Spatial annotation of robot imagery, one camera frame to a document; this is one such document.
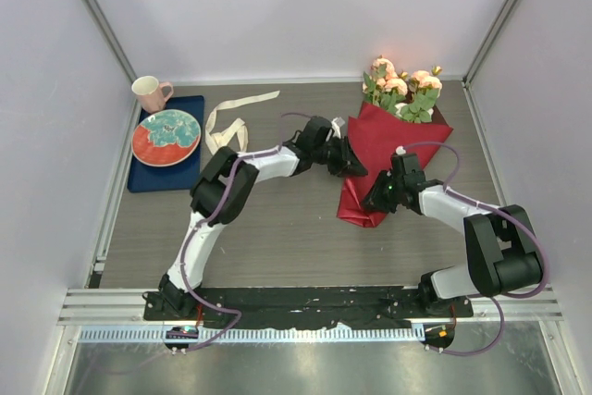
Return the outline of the red wrapping paper sheet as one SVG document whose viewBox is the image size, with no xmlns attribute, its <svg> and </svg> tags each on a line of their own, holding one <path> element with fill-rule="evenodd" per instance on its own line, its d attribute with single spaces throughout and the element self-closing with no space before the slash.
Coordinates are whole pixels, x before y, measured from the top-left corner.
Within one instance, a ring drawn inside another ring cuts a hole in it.
<svg viewBox="0 0 592 395">
<path fill-rule="evenodd" d="M 382 223 L 387 214 L 364 210 L 362 200 L 380 171 L 391 167 L 391 157 L 397 147 L 417 142 L 445 142 L 449 138 L 453 128 L 439 111 L 436 110 L 433 117 L 432 123 L 408 123 L 376 105 L 367 102 L 361 105 L 359 115 L 348 121 L 348 137 L 368 174 L 344 180 L 337 218 L 362 228 L 375 228 Z"/>
</svg>

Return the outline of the pink fake flower bouquet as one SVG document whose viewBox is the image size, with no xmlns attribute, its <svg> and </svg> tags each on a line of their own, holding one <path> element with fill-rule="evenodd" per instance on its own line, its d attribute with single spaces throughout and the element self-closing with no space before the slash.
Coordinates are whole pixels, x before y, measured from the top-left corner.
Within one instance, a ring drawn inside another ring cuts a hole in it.
<svg viewBox="0 0 592 395">
<path fill-rule="evenodd" d="M 441 95 L 441 66 L 398 71 L 387 58 L 376 58 L 363 73 L 364 100 L 408 123 L 431 123 Z"/>
</svg>

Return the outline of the cream ribbon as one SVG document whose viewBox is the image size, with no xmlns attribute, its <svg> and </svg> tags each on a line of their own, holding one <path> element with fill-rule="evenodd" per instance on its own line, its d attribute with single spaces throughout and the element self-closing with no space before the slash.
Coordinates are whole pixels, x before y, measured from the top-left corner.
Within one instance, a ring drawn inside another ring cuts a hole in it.
<svg viewBox="0 0 592 395">
<path fill-rule="evenodd" d="M 215 132 L 219 112 L 275 100 L 279 95 L 280 91 L 273 91 L 236 100 L 227 100 L 216 105 L 203 125 L 203 140 L 210 154 L 215 154 L 220 148 L 228 146 L 233 138 L 237 140 L 241 152 L 246 152 L 249 144 L 249 131 L 246 122 L 240 117 L 237 117 L 224 130 Z"/>
</svg>

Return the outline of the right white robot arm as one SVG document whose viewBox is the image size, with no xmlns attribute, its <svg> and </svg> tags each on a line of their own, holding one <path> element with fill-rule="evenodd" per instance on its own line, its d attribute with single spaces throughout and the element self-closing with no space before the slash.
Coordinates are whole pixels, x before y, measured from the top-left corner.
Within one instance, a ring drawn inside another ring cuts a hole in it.
<svg viewBox="0 0 592 395">
<path fill-rule="evenodd" d="M 486 204 L 428 179 L 416 154 L 393 154 L 388 169 L 370 176 L 360 206 L 384 214 L 404 207 L 462 234 L 465 263 L 420 278 L 417 302 L 426 315 L 464 297 L 529 299 L 547 287 L 547 259 L 525 209 Z"/>
</svg>

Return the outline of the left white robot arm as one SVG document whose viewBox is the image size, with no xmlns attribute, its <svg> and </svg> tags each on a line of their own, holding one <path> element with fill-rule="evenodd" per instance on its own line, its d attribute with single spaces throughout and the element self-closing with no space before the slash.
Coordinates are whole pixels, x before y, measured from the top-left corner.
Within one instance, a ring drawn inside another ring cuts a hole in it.
<svg viewBox="0 0 592 395">
<path fill-rule="evenodd" d="M 335 177 L 368 174 L 349 138 L 337 135 L 324 117 L 311 117 L 303 130 L 267 150 L 219 148 L 191 188 L 187 233 L 157 292 L 146 296 L 147 306 L 178 320 L 190 318 L 196 311 L 196 290 L 203 282 L 209 255 L 222 230 L 240 215 L 255 184 L 297 176 L 314 164 L 327 167 Z"/>
</svg>

